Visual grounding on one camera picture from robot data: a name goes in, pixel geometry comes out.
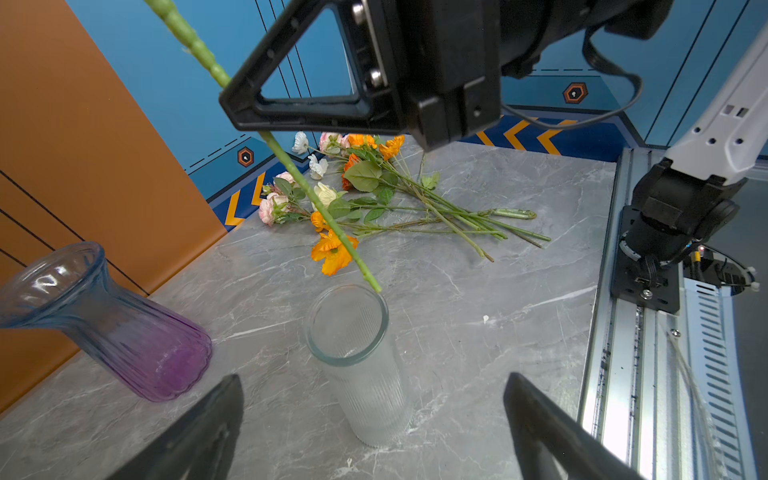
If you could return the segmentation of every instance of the blue purple gradient vase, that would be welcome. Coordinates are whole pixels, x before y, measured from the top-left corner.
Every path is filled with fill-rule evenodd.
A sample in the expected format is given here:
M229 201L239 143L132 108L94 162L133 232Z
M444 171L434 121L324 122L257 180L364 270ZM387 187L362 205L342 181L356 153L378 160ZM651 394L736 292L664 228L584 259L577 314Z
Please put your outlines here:
M0 290L0 328L60 330L152 402L189 390L212 352L198 325L118 286L93 242L56 250L11 279Z

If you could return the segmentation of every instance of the ribbed glass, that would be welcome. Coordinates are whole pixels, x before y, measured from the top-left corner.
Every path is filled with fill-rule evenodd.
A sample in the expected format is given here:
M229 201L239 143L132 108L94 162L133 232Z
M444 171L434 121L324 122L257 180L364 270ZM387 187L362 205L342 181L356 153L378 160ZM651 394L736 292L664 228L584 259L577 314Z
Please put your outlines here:
M413 414L408 377L388 327L384 299L358 285L326 290L305 325L310 350L352 431L373 447L396 442Z
M0 290L0 328L60 330L152 402L189 390L212 351L198 325L118 286L93 242L56 250L11 279Z

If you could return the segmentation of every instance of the orange wall panel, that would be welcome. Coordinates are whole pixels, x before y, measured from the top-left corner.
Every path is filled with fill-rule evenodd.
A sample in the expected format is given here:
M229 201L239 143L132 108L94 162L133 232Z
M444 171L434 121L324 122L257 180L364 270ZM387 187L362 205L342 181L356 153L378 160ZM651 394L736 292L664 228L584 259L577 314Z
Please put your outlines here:
M30 264L93 240L115 281L146 295L226 233L65 0L5 3L0 65L8 255ZM22 269L8 255L0 286ZM0 412L76 351L58 332L0 329Z

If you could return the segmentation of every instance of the marble table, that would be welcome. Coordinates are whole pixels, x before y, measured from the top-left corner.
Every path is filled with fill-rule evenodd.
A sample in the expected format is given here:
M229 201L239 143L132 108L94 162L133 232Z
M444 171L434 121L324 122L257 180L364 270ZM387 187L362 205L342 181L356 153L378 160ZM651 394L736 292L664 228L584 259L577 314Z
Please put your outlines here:
M418 147L403 152L418 170ZM463 143L431 152L426 166L442 172L448 199L535 210L537 219L513 222L553 240L539 250L479 238L495 263L455 235L360 244L415 392L401 443L357 440L303 342L312 299L361 283L359 271L325 277L310 258L309 224L268 228L254 215L152 296L214 339L202 380L150 403L78 354L0 419L0 478L105 478L232 372L245 414L231 480L520 478L502 391L522 372L576 415L615 166Z

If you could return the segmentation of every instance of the hexagon logo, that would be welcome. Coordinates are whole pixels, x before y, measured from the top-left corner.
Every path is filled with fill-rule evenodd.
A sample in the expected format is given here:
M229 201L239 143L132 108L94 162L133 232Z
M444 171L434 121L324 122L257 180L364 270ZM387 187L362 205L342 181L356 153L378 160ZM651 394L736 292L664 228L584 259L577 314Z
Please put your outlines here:
M563 98L565 98L565 103L567 104L580 104L587 95L589 95L587 84L582 81L568 85L568 88L563 92Z
M253 151L248 147L241 148L237 152L237 161L244 167L250 167L253 165Z

